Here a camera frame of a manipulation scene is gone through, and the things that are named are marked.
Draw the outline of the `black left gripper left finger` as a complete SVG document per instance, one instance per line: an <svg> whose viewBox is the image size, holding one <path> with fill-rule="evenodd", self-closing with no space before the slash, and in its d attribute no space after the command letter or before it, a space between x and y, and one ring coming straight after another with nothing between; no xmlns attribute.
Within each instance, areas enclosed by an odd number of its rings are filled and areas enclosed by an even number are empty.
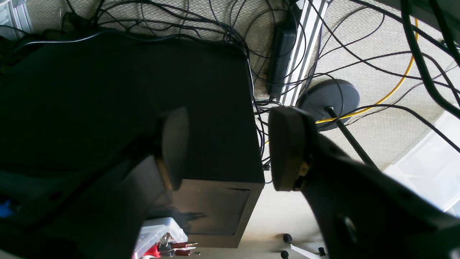
<svg viewBox="0 0 460 259"><path fill-rule="evenodd" d="M1 250L26 259L129 259L155 201L181 186L189 113L75 172L1 167Z"/></svg>

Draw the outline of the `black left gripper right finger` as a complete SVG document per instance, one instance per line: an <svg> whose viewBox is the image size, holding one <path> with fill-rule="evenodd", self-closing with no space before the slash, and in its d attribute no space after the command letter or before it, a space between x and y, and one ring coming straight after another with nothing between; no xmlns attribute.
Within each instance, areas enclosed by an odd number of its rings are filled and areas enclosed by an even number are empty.
<svg viewBox="0 0 460 259"><path fill-rule="evenodd" d="M269 134L274 188L304 195L331 259L459 258L459 218L350 158L305 111L274 108Z"/></svg>

